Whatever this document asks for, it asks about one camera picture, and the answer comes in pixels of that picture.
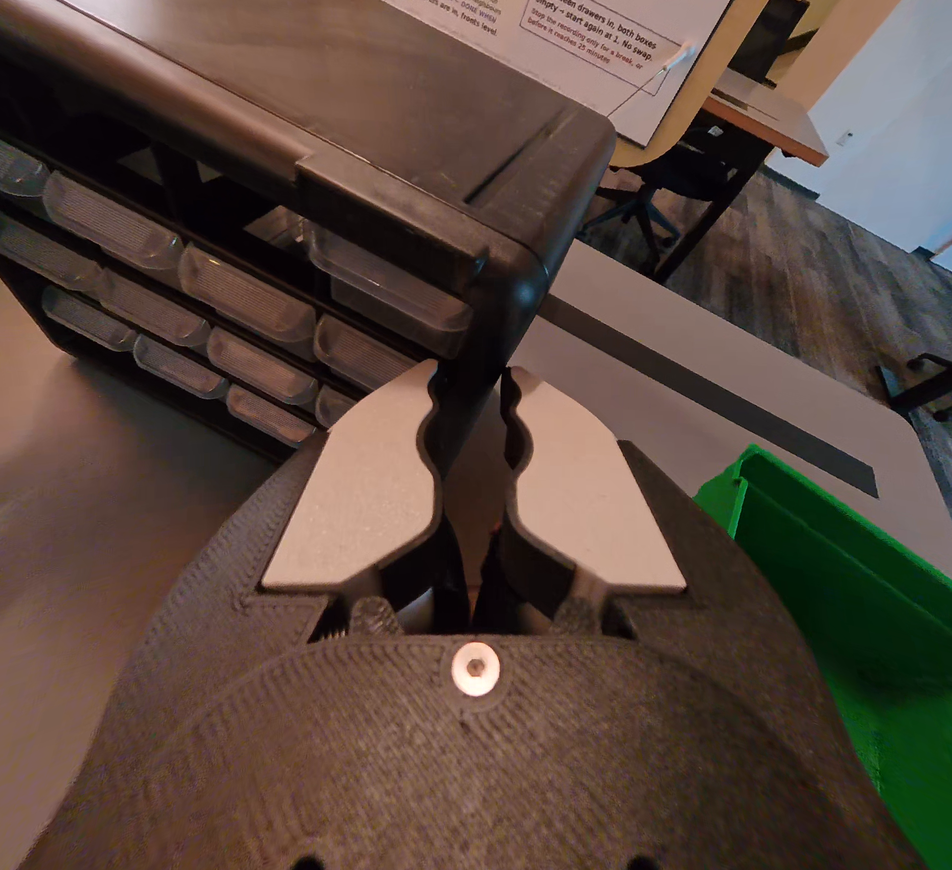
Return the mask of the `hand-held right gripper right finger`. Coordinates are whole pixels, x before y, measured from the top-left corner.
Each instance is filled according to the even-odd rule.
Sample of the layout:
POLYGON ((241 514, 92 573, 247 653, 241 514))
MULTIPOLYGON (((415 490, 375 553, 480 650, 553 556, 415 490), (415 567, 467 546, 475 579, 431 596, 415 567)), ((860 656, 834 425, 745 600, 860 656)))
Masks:
POLYGON ((501 415, 511 469, 500 540, 507 584, 553 619, 569 599, 600 615, 616 595, 680 595, 686 580, 612 431, 521 366, 501 415))

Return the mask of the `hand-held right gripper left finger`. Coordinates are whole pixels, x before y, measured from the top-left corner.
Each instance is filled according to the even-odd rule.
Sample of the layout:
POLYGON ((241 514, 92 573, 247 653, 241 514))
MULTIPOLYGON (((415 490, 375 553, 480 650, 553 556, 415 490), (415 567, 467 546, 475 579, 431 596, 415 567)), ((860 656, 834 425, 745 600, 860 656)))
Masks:
POLYGON ((423 433, 435 411, 426 360, 330 428, 261 578, 269 593, 379 596, 399 611, 446 566, 442 489, 423 433))

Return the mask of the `rows of clear drawers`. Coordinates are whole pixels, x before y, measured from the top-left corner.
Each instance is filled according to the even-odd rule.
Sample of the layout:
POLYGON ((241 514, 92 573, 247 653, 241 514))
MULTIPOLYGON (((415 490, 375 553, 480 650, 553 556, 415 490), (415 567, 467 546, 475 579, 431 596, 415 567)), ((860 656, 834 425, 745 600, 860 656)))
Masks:
POLYGON ((130 165, 151 143, 2 130, 2 279, 57 347, 277 460, 416 364, 454 366, 468 305, 340 265, 361 249, 314 265, 343 240, 228 176, 197 168, 179 221, 130 165))

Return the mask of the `green plastic bin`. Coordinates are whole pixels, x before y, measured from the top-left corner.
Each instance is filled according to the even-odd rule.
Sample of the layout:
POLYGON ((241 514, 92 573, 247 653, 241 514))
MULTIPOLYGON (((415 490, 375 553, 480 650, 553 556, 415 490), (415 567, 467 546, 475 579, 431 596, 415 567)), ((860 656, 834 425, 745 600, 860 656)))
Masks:
POLYGON ((799 626, 898 826, 950 868, 950 578, 754 444, 695 501, 799 626))

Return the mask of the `black drawer cabinet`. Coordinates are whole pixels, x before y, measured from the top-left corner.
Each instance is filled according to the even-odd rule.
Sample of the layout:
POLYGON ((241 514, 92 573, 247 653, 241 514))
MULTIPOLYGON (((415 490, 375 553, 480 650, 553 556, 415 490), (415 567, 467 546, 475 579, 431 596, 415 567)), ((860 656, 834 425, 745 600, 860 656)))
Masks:
POLYGON ((152 141, 185 192, 221 174, 339 237, 320 256, 470 308, 427 446, 446 475, 536 316, 615 142, 610 122, 381 0, 2 0, 2 130, 152 141))

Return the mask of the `dark grey tape strip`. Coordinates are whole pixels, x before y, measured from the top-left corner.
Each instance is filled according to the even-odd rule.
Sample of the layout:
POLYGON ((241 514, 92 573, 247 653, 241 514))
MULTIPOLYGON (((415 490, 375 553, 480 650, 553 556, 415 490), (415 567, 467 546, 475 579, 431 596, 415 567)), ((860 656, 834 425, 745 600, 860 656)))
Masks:
POLYGON ((632 339, 554 294, 541 303, 539 316, 719 417, 765 439, 872 498, 879 498, 872 466, 826 440, 788 422, 713 380, 632 339))

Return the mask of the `black office chair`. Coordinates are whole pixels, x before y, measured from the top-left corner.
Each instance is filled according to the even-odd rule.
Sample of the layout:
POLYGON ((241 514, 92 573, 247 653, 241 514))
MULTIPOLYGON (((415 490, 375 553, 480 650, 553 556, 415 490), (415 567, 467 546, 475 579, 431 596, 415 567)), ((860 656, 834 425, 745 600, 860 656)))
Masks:
POLYGON ((648 247, 640 272, 663 283, 720 220, 773 148, 772 143, 733 124, 691 126, 672 149, 631 168, 642 181, 636 192, 599 187, 596 196, 612 201, 614 207, 584 223, 580 233, 614 219, 624 224, 636 220, 648 247), (652 203, 662 190, 706 202, 708 209, 682 233, 652 203))

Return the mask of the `wooden edged desk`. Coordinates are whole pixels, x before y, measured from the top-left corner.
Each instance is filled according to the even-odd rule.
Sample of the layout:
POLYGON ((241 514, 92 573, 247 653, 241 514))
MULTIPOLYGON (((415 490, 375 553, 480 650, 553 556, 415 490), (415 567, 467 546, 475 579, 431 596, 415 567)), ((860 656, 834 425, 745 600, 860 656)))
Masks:
POLYGON ((781 150, 788 158, 822 166, 827 149, 802 104, 753 79, 725 69, 702 110, 781 150))

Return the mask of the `black metal frame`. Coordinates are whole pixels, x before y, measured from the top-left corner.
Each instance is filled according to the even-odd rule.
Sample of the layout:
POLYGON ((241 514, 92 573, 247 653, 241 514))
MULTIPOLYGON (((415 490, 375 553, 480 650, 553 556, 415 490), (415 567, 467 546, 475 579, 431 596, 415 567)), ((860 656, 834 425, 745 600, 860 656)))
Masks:
POLYGON ((922 352, 907 361, 906 368, 920 372, 927 364, 938 367, 939 371, 906 387, 902 386, 896 372, 886 366, 876 365, 874 368, 874 373, 885 393, 887 405, 910 424, 914 411, 950 397, 951 394, 950 359, 922 352))

